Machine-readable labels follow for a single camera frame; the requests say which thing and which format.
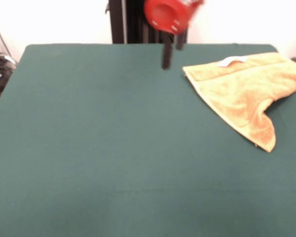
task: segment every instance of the white tag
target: white tag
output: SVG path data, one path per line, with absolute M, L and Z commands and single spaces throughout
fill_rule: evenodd
M 13 63 L 14 65 L 16 65 L 16 62 L 13 60 L 13 58 L 11 58 L 10 56 L 5 56 L 4 57 L 6 60 L 8 60 L 9 62 Z
M 245 63 L 248 60 L 247 56 L 231 56 L 223 59 L 222 61 L 218 62 L 219 67 L 228 67 L 230 63 L 234 61 L 240 61 Z

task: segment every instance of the orange towel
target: orange towel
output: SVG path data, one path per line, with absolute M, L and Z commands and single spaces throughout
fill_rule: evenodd
M 264 111 L 296 91 L 296 63 L 279 53 L 247 56 L 227 67 L 219 62 L 183 67 L 201 98 L 231 127 L 271 152 L 275 131 Z

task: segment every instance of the black cable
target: black cable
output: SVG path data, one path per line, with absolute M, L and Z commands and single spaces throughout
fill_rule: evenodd
M 7 53 L 8 53 L 8 55 L 11 57 L 11 53 L 10 53 L 10 51 L 9 51 L 8 47 L 6 46 L 6 44 L 5 44 L 5 42 L 4 42 L 3 38 L 2 38 L 2 35 L 1 35 L 1 33 L 0 33 L 0 39 L 1 39 L 1 41 L 2 41 L 3 45 L 4 45 L 5 49 L 6 49 L 6 52 L 7 52 Z

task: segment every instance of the yellow towel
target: yellow towel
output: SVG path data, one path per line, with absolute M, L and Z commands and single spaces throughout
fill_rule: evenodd
M 264 111 L 296 91 L 296 63 L 279 53 L 248 55 L 246 62 L 183 67 L 201 98 L 231 127 L 268 152 L 275 131 Z

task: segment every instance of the black metal frame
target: black metal frame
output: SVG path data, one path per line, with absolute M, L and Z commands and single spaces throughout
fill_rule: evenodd
M 123 7 L 121 0 L 109 0 L 113 43 L 124 43 Z

